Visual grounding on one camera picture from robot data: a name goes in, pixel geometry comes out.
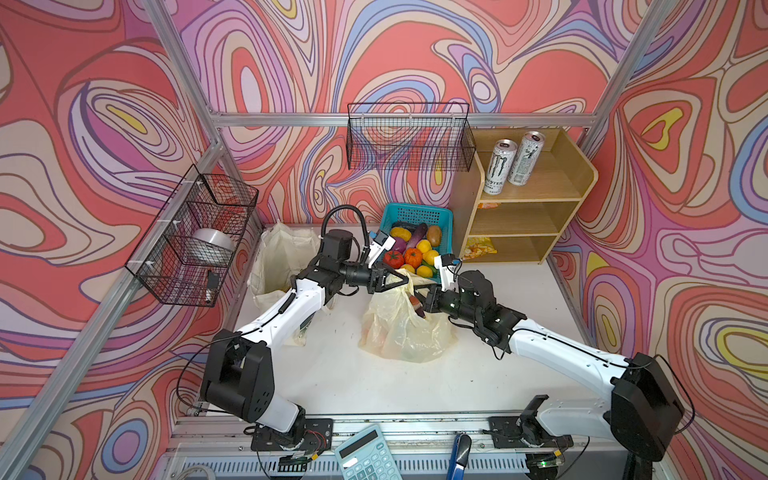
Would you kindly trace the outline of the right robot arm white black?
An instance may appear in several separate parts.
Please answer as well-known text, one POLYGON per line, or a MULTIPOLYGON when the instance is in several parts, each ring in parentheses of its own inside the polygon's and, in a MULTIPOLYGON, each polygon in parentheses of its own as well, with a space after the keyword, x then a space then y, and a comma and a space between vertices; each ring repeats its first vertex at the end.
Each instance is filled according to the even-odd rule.
POLYGON ((641 459, 664 458, 684 407, 656 358, 612 354, 555 333, 499 303, 476 270, 461 273, 453 288, 420 285, 414 294, 424 311, 460 320, 490 347, 534 360, 594 394, 586 401, 543 400, 535 420, 547 434, 612 438, 641 459))

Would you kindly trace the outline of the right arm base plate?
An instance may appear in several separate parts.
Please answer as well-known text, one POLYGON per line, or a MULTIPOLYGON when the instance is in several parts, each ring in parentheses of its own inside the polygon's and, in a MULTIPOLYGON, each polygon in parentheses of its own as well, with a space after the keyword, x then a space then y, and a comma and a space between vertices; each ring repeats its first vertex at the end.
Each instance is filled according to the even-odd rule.
POLYGON ((560 449, 567 450, 574 445, 570 435, 553 436, 546 432, 536 417, 492 416, 488 418, 490 435, 497 449, 560 449))

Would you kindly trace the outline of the yellowish plastic grocery bag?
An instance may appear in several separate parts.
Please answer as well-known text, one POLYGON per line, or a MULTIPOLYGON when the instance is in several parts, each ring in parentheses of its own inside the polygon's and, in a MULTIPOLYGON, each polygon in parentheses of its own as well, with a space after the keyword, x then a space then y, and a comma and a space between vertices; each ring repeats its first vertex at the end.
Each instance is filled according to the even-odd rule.
POLYGON ((425 292, 422 286, 434 281, 409 275, 406 286, 374 293, 362 317, 358 347, 378 357, 411 363, 426 363, 441 357, 458 341, 455 327, 445 313, 420 316, 410 297, 425 292))

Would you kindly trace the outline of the dark purple toy eggplant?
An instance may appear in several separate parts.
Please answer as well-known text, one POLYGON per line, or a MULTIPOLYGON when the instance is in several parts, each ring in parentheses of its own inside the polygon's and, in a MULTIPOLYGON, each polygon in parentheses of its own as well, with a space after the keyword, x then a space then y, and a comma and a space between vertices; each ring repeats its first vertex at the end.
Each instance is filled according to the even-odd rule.
POLYGON ((410 304, 411 304, 411 306, 412 306, 412 308, 413 308, 414 312, 415 312, 415 313, 416 313, 416 314, 417 314, 417 315, 418 315, 420 318, 425 318, 425 317, 426 317, 426 313, 425 313, 425 310, 424 310, 424 309, 422 309, 422 308, 420 307, 420 305, 419 305, 419 302, 418 302, 418 300, 417 300, 417 299, 414 297, 414 295, 410 295, 410 296, 409 296, 409 302, 410 302, 410 304))

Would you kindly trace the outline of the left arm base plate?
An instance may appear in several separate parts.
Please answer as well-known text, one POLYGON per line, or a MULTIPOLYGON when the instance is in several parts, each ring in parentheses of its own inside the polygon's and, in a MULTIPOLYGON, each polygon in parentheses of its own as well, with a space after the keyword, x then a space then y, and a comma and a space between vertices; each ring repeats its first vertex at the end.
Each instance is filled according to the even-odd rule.
POLYGON ((334 420, 330 417, 299 417, 288 432, 261 424, 245 429, 251 434, 251 450, 256 452, 304 452, 320 454, 332 446, 334 420))

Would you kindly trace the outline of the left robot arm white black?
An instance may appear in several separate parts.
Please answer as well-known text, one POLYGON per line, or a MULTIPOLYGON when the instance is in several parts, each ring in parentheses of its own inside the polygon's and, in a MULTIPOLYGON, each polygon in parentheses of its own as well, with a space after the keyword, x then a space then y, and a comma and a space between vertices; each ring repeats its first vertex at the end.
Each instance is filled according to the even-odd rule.
POLYGON ((222 330, 212 340, 201 384, 201 399, 248 423, 281 434, 301 428, 302 408, 275 393, 272 351, 346 286, 380 293, 408 284, 408 277, 383 263, 395 239, 387 233, 371 235, 362 212, 341 205, 333 214, 350 210, 361 224, 363 244, 351 256, 356 237, 349 231, 321 224, 320 244, 308 265, 291 281, 282 298, 256 320, 232 332, 222 330))

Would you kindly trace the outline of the teal plastic basket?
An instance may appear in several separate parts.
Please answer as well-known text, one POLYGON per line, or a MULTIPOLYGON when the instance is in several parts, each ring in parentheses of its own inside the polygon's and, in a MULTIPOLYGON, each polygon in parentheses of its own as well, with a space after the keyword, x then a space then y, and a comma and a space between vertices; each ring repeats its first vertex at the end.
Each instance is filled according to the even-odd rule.
POLYGON ((440 256, 452 255, 453 214, 440 207, 390 203, 380 230, 394 237, 394 245, 380 260, 394 269, 405 269, 422 278, 441 282, 440 256))

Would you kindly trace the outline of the beige canvas tote bag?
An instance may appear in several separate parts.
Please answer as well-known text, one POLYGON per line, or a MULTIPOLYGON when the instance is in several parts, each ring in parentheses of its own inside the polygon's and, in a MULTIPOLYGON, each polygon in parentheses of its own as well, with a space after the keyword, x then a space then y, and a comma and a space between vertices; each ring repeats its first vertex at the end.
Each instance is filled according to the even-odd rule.
MULTIPOLYGON (((280 307, 287 300, 292 279, 307 267, 319 247, 319 234, 312 228, 291 228, 277 223, 262 234, 248 280, 250 298, 241 311, 240 329, 250 330, 249 324, 261 315, 272 318, 269 309, 280 307)), ((272 321, 263 330, 265 341, 272 349, 285 344, 304 346, 305 330, 317 311, 312 306, 304 308, 290 323, 272 321)))

